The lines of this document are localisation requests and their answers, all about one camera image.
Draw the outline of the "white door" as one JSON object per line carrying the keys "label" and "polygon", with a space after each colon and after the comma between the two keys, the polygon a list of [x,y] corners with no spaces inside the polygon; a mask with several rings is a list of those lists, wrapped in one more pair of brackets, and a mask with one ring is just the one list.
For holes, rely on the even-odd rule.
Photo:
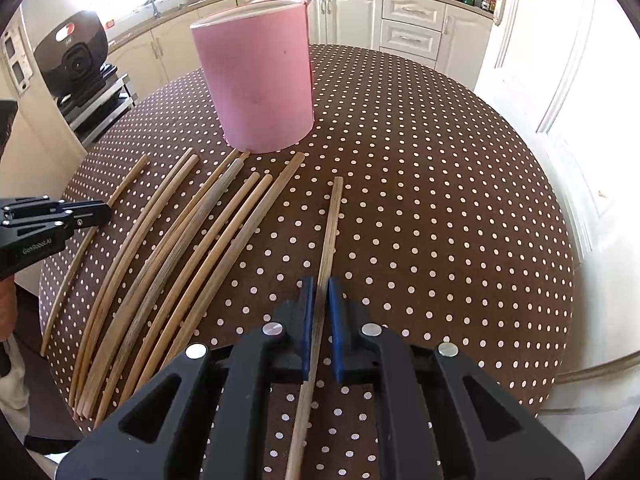
{"label": "white door", "polygon": [[548,174],[578,257],[639,245],[639,36],[617,0],[498,0],[476,93]]}

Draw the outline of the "brown polka dot tablecloth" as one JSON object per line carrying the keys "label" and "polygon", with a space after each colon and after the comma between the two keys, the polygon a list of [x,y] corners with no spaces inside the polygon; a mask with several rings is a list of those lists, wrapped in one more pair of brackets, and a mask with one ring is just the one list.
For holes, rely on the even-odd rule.
{"label": "brown polka dot tablecloth", "polygon": [[[570,241],[544,170],[501,116],[434,70],[352,47],[314,46],[310,57],[310,133],[281,151],[249,152],[194,237],[192,245],[200,244],[251,174],[270,174],[273,184],[297,152],[305,154],[186,348],[235,344],[272,321],[285,301],[297,300],[304,278],[314,279],[316,299],[333,180],[343,177],[330,278],[338,279],[344,298],[363,304],[373,322],[408,344],[433,349],[452,342],[535,417],[554,383],[573,302]],[[76,396],[85,331],[127,243],[145,227],[108,318],[232,151],[245,153],[224,140],[205,77],[194,72],[138,103],[81,164],[68,198],[97,200],[119,190],[120,199],[92,240],[53,332],[48,357],[66,401]],[[183,254],[157,299],[103,422],[128,400],[119,402],[132,362],[192,252]],[[374,390],[340,385],[332,356],[326,306],[300,478],[384,479]],[[301,385],[270,388],[257,479],[284,479]],[[91,417],[79,419],[84,439],[102,424],[94,422],[101,401]]]}

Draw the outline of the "kitchen faucet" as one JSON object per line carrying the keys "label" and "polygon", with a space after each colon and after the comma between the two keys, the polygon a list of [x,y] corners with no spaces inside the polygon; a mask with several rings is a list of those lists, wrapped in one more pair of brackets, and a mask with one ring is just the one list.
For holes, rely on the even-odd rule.
{"label": "kitchen faucet", "polygon": [[156,5],[156,0],[146,0],[144,4],[146,6],[149,6],[152,9],[152,15],[154,20],[157,20],[158,18],[160,18],[160,10],[158,10],[158,7]]}

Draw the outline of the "metal storage rack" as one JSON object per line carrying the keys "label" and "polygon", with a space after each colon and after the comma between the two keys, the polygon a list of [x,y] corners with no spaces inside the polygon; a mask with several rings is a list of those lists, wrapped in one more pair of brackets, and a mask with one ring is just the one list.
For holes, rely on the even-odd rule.
{"label": "metal storage rack", "polygon": [[130,77],[105,63],[99,78],[75,94],[56,99],[58,110],[84,148],[95,144],[137,102]]}

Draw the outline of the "cream lower kitchen cabinets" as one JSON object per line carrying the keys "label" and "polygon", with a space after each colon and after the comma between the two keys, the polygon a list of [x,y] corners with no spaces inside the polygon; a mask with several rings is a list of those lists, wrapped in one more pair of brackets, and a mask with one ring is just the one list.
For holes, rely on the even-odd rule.
{"label": "cream lower kitchen cabinets", "polygon": [[[114,38],[108,62],[128,74],[140,98],[200,67],[191,25],[265,0],[201,0]],[[308,0],[311,44],[378,50],[434,68],[474,89],[494,20],[451,0]]]}

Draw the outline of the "pink cylindrical utensil holder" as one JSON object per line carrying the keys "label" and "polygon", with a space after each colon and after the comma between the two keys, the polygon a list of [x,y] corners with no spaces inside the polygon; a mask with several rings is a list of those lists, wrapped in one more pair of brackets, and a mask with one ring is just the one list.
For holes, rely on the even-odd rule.
{"label": "pink cylindrical utensil holder", "polygon": [[224,140],[232,148],[271,153],[310,133],[308,3],[258,1],[190,26]]}

